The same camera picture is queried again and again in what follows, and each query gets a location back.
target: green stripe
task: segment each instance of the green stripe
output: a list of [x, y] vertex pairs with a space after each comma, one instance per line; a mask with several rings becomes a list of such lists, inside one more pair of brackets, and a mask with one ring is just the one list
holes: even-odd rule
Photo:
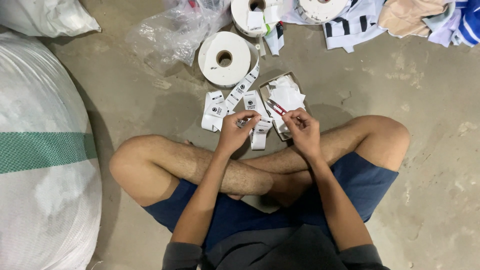
[[53, 167], [96, 158], [93, 135], [80, 132], [0, 133], [0, 173]]

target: beige fabric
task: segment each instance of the beige fabric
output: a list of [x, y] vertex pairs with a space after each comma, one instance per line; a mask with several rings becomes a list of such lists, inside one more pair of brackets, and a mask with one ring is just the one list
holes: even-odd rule
[[446, 8], [444, 0], [387, 0], [378, 25], [388, 28], [388, 32], [395, 36], [415, 34], [426, 37], [430, 29], [422, 19], [443, 13]]

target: hand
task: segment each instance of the hand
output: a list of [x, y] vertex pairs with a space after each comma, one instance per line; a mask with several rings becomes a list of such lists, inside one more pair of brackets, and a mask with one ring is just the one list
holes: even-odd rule
[[282, 116], [293, 137], [295, 146], [311, 162], [323, 158], [320, 149], [320, 124], [304, 109], [291, 110]]
[[[240, 148], [248, 137], [248, 133], [260, 121], [261, 115], [254, 110], [243, 110], [223, 118], [222, 131], [215, 152], [228, 154], [230, 157], [233, 152]], [[237, 126], [237, 122], [251, 118], [243, 128]]]

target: blue fabric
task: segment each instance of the blue fabric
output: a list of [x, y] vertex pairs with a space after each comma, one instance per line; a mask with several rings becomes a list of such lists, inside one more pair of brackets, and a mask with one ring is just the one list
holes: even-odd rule
[[480, 0], [457, 1], [456, 6], [462, 11], [458, 30], [463, 41], [472, 47], [480, 41]]
[[[398, 176], [397, 172], [377, 167], [355, 152], [343, 156], [331, 167], [331, 170], [364, 222], [368, 221], [375, 207]], [[144, 209], [172, 232], [196, 188], [197, 185], [180, 179], [179, 185], [170, 198]], [[323, 233], [332, 239], [320, 194], [315, 185], [290, 207], [280, 208], [271, 214], [261, 212], [241, 200], [234, 200], [220, 193], [204, 248], [209, 251], [219, 241], [238, 232], [294, 227], [302, 224], [320, 226]]]

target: cardboard core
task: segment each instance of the cardboard core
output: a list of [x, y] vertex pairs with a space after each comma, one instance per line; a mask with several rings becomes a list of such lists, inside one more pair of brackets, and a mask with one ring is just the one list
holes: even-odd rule
[[227, 50], [220, 51], [216, 55], [216, 62], [221, 67], [228, 67], [232, 63], [232, 54]]
[[263, 11], [267, 4], [265, 0], [250, 0], [248, 6], [250, 7], [250, 11], [254, 11], [257, 7]]

